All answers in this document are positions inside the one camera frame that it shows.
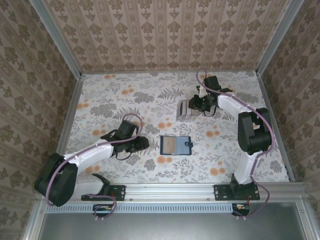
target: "cable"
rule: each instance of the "cable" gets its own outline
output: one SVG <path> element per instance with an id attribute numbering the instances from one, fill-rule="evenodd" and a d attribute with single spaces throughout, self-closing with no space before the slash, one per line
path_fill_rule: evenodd
<path id="1" fill-rule="evenodd" d="M 199 80 L 199 71 L 200 70 L 203 70 L 204 73 L 205 73 L 205 79 L 207 78 L 207 71 L 203 68 L 200 68 L 196 71 L 196 75 L 195 75 L 195 78 L 196 80 L 198 81 L 198 83 L 200 84 L 200 86 L 202 86 L 203 88 L 205 88 L 206 90 L 214 93 L 214 94 L 219 94 L 219 95 L 223 95 L 223 96 L 227 96 L 227 97 L 230 97 L 234 100 L 236 100 L 238 103 L 240 103 L 242 106 L 246 107 L 247 109 L 251 110 L 253 113 L 255 113 L 264 123 L 265 125 L 267 126 L 269 132 L 270 132 L 270 136 L 271 136 L 271 145 L 269 147 L 268 150 L 266 151 L 263 151 L 261 153 L 259 153 L 255 159 L 254 159 L 254 163 L 253 163 L 253 166 L 252 166 L 252 169 L 251 169 L 251 172 L 250 172 L 250 177 L 251 177 L 251 180 L 260 188 L 262 188 L 263 190 L 266 191 L 266 194 L 267 194 L 267 197 L 264 201 L 264 203 L 262 204 L 262 206 L 255 212 L 247 215 L 247 216 L 243 216 L 243 218 L 248 218 L 248 217 L 252 217 L 254 215 L 256 215 L 258 212 L 261 211 L 261 209 L 267 204 L 267 202 L 269 201 L 269 198 L 270 198 L 270 192 L 268 191 L 268 189 L 266 189 L 263 185 L 257 183 L 257 181 L 254 179 L 253 177 L 253 174 L 254 174 L 254 171 L 255 171 L 255 168 L 256 168 L 256 165 L 258 163 L 258 159 L 262 156 L 262 155 L 265 155 L 267 153 L 269 153 L 275 146 L 275 136 L 274 136 L 274 132 L 272 130 L 272 127 L 270 126 L 270 124 L 268 123 L 268 121 L 259 113 L 257 112 L 253 107 L 249 106 L 248 104 L 246 104 L 245 102 L 243 102 L 242 100 L 240 100 L 239 98 L 237 98 L 234 94 L 229 94 L 229 93 L 226 93 L 226 92 L 221 92 L 221 91 L 217 91 L 217 90 L 213 90 L 209 87 L 206 87 L 200 80 Z"/>
<path id="2" fill-rule="evenodd" d="M 113 197 L 113 196 L 107 196 L 107 195 L 93 195 L 93 194 L 87 194 L 87 196 L 89 198 L 104 198 L 104 199 L 111 199 L 113 200 L 113 208 L 111 209 L 111 211 L 102 218 L 103 219 L 106 219 L 106 218 L 109 218 L 113 213 L 114 211 L 116 210 L 116 207 L 117 207 L 117 200 Z M 100 209 L 102 207 L 102 205 L 99 205 L 99 206 L 96 206 L 94 208 L 94 211 L 93 211 L 93 215 L 95 216 L 95 219 L 97 220 L 99 217 L 97 216 L 97 210 Z"/>
<path id="3" fill-rule="evenodd" d="M 134 135 L 134 136 L 132 136 L 132 137 L 130 137 L 130 138 L 128 138 L 128 139 L 125 139 L 125 140 L 101 142 L 101 143 L 98 143 L 98 144 L 96 144 L 96 145 L 89 146 L 89 147 L 83 149 L 82 151 L 78 152 L 76 155 L 72 155 L 72 156 L 68 157 L 66 160 L 64 160 L 64 161 L 56 168 L 56 170 L 55 170 L 54 173 L 52 174 L 52 177 L 51 177 L 51 179 L 50 179 L 50 181 L 49 181 L 49 183 L 48 183 L 48 187 L 47 187 L 46 192 L 45 192 L 45 201 L 46 201 L 46 204 L 48 204 L 49 206 L 54 206 L 54 204 L 52 204 L 52 203 L 50 202 L 50 200 L 49 200 L 50 189 L 51 189 L 52 183 L 54 182 L 54 180 L 55 180 L 58 172 L 59 172 L 59 171 L 62 169 L 62 167 L 63 167 L 64 165 L 66 165 L 69 161 L 71 161 L 71 160 L 74 159 L 74 158 L 79 157 L 80 155 L 82 155 L 82 154 L 90 151 L 91 149 L 94 149 L 94 148 L 97 148 L 97 147 L 100 147 L 100 146 L 107 146 L 107 145 L 110 145 L 111 143 L 113 143 L 113 144 L 125 143 L 125 142 L 128 142 L 128 141 L 131 141 L 131 140 L 135 139 L 136 137 L 138 137 L 138 136 L 140 135 L 140 133 L 141 133 L 141 131 L 142 131 L 142 129 L 143 129 L 143 122 L 142 122 L 141 117 L 138 116 L 138 115 L 135 114 L 135 113 L 128 113 L 128 114 L 125 114 L 125 115 L 123 116 L 122 121 L 125 120 L 126 116 L 129 116 L 129 115 L 132 115 L 132 116 L 137 117 L 137 118 L 139 119 L 139 121 L 140 121 L 140 126 L 141 126 L 141 127 L 139 128 L 139 131 L 137 132 L 137 134 Z"/>
<path id="4" fill-rule="evenodd" d="M 115 155 L 115 158 L 116 158 L 117 160 L 119 160 L 119 161 L 124 161 L 124 160 L 127 160 L 128 158 L 130 158 L 130 156 L 131 156 L 131 152 L 130 152 L 129 156 L 127 156 L 127 157 L 125 157 L 125 158 L 123 158 L 123 159 L 119 159 L 119 158 L 118 158 L 118 152 L 117 152 L 116 155 Z"/>
<path id="5" fill-rule="evenodd" d="M 213 114 L 211 116 L 207 116 L 206 115 L 206 111 L 203 111 L 203 114 L 206 116 L 206 117 L 213 117 L 215 114 L 216 114 L 216 110 L 217 110 L 217 106 L 214 106 L 214 110 L 213 110 Z"/>

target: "blue notebook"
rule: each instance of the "blue notebook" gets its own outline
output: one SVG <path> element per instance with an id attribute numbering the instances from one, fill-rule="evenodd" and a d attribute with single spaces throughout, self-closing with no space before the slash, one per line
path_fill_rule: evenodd
<path id="1" fill-rule="evenodd" d="M 191 155 L 192 147 L 189 136 L 160 136 L 160 155 Z"/>

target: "gray leaf pattern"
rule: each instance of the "gray leaf pattern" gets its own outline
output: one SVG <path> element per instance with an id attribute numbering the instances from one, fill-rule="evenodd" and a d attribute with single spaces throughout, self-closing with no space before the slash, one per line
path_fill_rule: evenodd
<path id="1" fill-rule="evenodd" d="M 253 107 L 265 106 L 254 72 L 208 72 L 223 88 Z M 79 99 L 67 152 L 75 152 L 117 129 L 125 114 L 142 118 L 142 136 L 149 148 L 125 161 L 114 157 L 87 168 L 81 175 L 99 173 L 112 183 L 229 182 L 241 155 L 236 120 L 218 108 L 213 117 L 176 121 L 177 104 L 197 94 L 194 72 L 94 74 L 82 76 Z M 141 126 L 135 117 L 128 120 Z M 160 136 L 190 136 L 192 155 L 160 155 Z M 259 160 L 254 177 L 259 182 L 284 182 L 288 176 L 278 147 Z"/>
<path id="2" fill-rule="evenodd" d="M 154 171 L 156 168 L 156 164 L 153 159 L 148 159 L 147 161 L 145 161 L 145 164 L 143 166 L 147 171 Z"/>

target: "wall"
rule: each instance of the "wall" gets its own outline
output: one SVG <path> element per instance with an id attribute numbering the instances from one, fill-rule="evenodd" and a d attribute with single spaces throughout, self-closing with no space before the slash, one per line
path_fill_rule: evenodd
<path id="1" fill-rule="evenodd" d="M 320 220 L 320 2 L 306 0 L 263 73 L 295 177 Z"/>
<path id="2" fill-rule="evenodd" d="M 27 0 L 0 1 L 0 239 L 23 234 L 75 79 Z"/>
<path id="3" fill-rule="evenodd" d="M 289 0 L 45 0 L 83 72 L 255 69 Z"/>

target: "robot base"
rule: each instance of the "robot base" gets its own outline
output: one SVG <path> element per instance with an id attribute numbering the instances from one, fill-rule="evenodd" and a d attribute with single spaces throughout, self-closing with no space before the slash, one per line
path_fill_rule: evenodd
<path id="1" fill-rule="evenodd" d="M 111 185 L 105 177 L 94 173 L 93 176 L 97 177 L 103 183 L 103 186 L 97 196 L 111 196 L 114 197 L 118 202 L 124 201 L 126 196 L 126 185 Z M 82 201 L 112 201 L 109 198 L 103 197 L 89 197 L 87 195 L 81 196 Z"/>
<path id="2" fill-rule="evenodd" d="M 260 200 L 258 186 L 253 182 L 239 184 L 234 174 L 232 174 L 230 184 L 214 185 L 213 188 L 216 201 Z"/>

